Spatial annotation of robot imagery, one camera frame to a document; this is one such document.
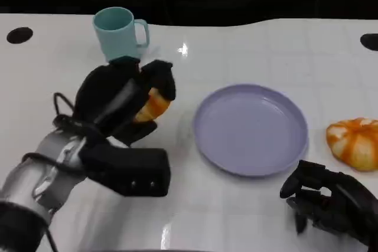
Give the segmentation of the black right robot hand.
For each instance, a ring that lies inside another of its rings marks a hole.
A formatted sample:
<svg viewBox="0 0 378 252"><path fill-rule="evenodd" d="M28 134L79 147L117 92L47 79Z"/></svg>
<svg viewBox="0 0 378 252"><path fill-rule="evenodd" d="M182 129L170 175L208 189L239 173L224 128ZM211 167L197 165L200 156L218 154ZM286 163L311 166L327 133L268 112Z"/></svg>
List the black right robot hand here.
<svg viewBox="0 0 378 252"><path fill-rule="evenodd" d="M301 160L279 196L294 211L297 234L312 221L317 229L348 235L377 251L377 198L356 178Z"/></svg>

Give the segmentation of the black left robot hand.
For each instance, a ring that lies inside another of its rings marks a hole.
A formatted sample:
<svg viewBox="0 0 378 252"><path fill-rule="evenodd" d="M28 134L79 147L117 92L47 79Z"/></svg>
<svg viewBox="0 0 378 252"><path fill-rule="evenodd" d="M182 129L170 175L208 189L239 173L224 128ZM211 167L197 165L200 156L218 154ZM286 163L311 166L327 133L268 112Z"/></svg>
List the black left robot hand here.
<svg viewBox="0 0 378 252"><path fill-rule="evenodd" d="M92 123L104 136L113 136L126 145L148 136L157 127L153 118L142 122L137 113L156 89L166 102L175 100L173 64L154 60L144 66L140 60L123 56L95 68L80 86L73 117Z"/></svg>

